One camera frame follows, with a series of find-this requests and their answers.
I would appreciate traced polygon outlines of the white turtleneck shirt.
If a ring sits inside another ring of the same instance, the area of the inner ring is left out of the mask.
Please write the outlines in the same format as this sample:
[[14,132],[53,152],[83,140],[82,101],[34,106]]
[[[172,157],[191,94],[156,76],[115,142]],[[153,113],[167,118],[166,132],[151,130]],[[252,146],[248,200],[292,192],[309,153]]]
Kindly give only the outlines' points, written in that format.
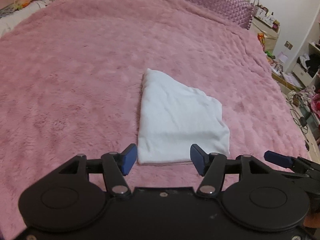
[[217,99],[163,72],[145,71],[138,132],[141,165],[187,163],[192,144],[228,157],[229,140]]

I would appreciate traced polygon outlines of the dried flower bouquet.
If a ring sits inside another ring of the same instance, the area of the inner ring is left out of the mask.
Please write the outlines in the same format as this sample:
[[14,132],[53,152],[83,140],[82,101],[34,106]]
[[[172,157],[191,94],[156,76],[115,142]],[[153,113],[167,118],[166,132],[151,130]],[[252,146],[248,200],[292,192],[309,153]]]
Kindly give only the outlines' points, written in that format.
[[297,94],[297,92],[295,91],[291,91],[286,95],[287,101],[292,104],[295,105],[296,107],[299,106],[300,104],[300,99],[299,99],[299,95]]

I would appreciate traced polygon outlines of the white shelf unit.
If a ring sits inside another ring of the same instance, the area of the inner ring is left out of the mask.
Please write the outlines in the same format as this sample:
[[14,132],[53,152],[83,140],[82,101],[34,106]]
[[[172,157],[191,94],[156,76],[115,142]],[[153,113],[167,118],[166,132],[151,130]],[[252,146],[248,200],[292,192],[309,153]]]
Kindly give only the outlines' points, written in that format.
[[292,74],[304,87],[319,84],[319,42],[308,43],[308,52],[297,58]]

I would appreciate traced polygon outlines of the red snack bag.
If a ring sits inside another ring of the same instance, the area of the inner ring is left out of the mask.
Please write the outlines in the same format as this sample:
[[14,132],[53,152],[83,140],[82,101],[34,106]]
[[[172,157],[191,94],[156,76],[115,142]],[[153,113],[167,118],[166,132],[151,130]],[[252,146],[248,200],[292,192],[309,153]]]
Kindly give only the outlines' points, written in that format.
[[257,38],[260,42],[260,45],[263,49],[263,52],[265,52],[266,48],[265,48],[265,35],[264,35],[264,33],[257,33]]

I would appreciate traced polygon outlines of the cream nightstand cabinet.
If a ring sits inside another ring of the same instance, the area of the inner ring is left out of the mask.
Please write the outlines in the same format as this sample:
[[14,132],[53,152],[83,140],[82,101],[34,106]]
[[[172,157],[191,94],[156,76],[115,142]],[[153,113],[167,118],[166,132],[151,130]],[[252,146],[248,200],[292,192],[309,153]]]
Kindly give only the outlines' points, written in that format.
[[280,33],[280,23],[274,13],[259,2],[254,5],[251,31],[264,35],[265,51],[273,53]]

